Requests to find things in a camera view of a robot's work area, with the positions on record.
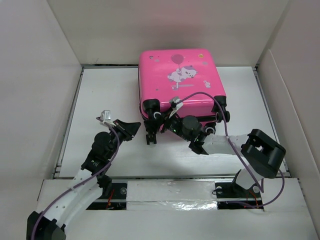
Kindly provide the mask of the pink hard-shell suitcase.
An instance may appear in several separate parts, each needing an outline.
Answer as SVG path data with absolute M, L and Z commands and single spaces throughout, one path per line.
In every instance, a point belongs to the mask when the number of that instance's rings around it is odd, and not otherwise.
M 156 135 L 169 118 L 174 97 L 183 101 L 175 115 L 195 116 L 203 129 L 214 133 L 217 123 L 230 120 L 227 95 L 207 49 L 144 51 L 139 56 L 138 87 L 147 144 L 156 144 Z

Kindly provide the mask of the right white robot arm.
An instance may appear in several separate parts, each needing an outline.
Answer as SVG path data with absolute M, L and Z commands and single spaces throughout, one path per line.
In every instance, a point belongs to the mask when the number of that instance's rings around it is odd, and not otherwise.
M 274 179 L 286 149 L 260 129 L 243 135 L 216 135 L 209 128 L 203 129 L 195 116 L 173 116 L 164 121 L 162 131 L 171 131 L 189 142 L 189 148 L 198 155 L 235 155 L 244 168 L 239 170 L 231 183 L 217 188 L 225 198 L 241 198 L 253 186 L 262 188 L 263 179 Z

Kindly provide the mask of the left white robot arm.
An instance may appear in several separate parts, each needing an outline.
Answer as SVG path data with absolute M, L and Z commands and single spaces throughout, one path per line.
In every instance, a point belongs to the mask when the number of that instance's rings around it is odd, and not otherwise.
M 109 131 L 94 137 L 91 150 L 66 191 L 61 193 L 41 212 L 33 211 L 27 218 L 26 239 L 64 240 L 71 221 L 96 199 L 112 195 L 112 179 L 106 175 L 120 145 L 131 141 L 140 122 L 101 121 Z

